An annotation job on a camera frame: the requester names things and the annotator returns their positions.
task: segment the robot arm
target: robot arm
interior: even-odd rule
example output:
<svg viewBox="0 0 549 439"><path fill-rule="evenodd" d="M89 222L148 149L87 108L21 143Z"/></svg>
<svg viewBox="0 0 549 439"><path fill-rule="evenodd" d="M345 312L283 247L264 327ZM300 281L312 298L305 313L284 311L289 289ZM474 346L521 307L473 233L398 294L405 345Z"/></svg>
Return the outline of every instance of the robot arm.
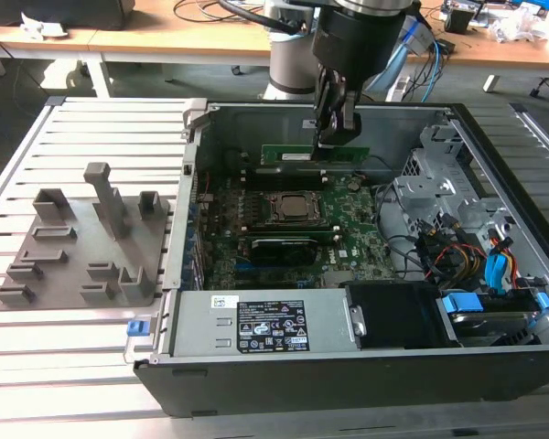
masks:
<svg viewBox="0 0 549 439"><path fill-rule="evenodd" d="M219 0L234 14L288 35L311 32L313 10L320 8L313 39L318 61L315 91L315 152L344 145L361 132L355 106L364 82L384 71L403 29L407 9L418 0L266 0L265 16L255 16Z"/></svg>
<svg viewBox="0 0 549 439"><path fill-rule="evenodd" d="M319 61L315 111L319 148L361 132L354 108L364 82L388 63L412 0L335 0L323 5L313 44Z"/></svg>

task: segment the metal bracket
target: metal bracket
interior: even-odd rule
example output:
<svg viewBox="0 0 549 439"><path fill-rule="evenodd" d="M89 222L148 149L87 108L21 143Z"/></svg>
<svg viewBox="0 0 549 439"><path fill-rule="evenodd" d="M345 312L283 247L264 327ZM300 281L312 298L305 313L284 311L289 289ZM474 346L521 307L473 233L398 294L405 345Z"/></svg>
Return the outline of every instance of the metal bracket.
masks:
<svg viewBox="0 0 549 439"><path fill-rule="evenodd" d="M183 110L183 124L187 130L194 129L199 125L196 122L198 118L204 116L208 112L208 100L202 98L189 99Z"/></svg>

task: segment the desk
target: desk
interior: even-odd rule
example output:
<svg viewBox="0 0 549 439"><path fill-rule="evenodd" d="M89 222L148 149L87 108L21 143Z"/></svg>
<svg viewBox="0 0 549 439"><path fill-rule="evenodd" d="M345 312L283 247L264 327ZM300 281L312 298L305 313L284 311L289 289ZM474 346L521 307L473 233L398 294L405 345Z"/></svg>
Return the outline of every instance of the desk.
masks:
<svg viewBox="0 0 549 439"><path fill-rule="evenodd" d="M440 3L425 0L424 7ZM106 61L268 65L270 44L262 27L244 23L188 23L173 15L173 4L175 0L136 0L135 11L123 31L71 29L68 38L39 42L30 40L17 27L0 27L0 40L15 58L73 58L87 62L99 97L111 96ZM214 13L221 14L218 8ZM184 7L182 14L201 17L194 5ZM428 21L436 34L442 31L442 22L431 17ZM456 44L447 71L549 77L549 55L544 50L544 41L500 44L490 39L487 32L477 29L465 36L437 35ZM0 58L7 57L0 49ZM424 61L417 57L410 60L412 64ZM496 78L490 79L485 90L491 91L495 82Z"/></svg>

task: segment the connector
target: connector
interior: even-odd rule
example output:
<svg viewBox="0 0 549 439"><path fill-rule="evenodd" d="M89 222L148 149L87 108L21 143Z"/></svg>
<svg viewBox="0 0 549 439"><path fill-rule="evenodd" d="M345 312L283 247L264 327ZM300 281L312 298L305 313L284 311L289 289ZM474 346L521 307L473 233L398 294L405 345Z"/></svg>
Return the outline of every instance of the connector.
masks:
<svg viewBox="0 0 549 439"><path fill-rule="evenodd" d="M461 227L459 220L448 213L441 215L441 222L450 229L459 229Z"/></svg>
<svg viewBox="0 0 549 439"><path fill-rule="evenodd" d="M443 305L448 314L452 313L479 313L484 307L476 293L456 292L449 293L443 299Z"/></svg>
<svg viewBox="0 0 549 439"><path fill-rule="evenodd" d="M128 337L148 337L150 335L150 322L145 320L131 320L126 329Z"/></svg>
<svg viewBox="0 0 549 439"><path fill-rule="evenodd" d="M514 243L511 237L506 237L492 248L490 253L500 253L507 250Z"/></svg>

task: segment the warning label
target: warning label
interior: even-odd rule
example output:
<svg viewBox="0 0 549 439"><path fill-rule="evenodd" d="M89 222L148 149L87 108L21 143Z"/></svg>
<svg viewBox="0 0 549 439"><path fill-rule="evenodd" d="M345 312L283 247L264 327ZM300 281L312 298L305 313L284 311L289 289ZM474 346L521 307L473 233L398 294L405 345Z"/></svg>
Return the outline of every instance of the warning label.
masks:
<svg viewBox="0 0 549 439"><path fill-rule="evenodd" d="M238 350L242 354L309 350L303 301L238 302Z"/></svg>

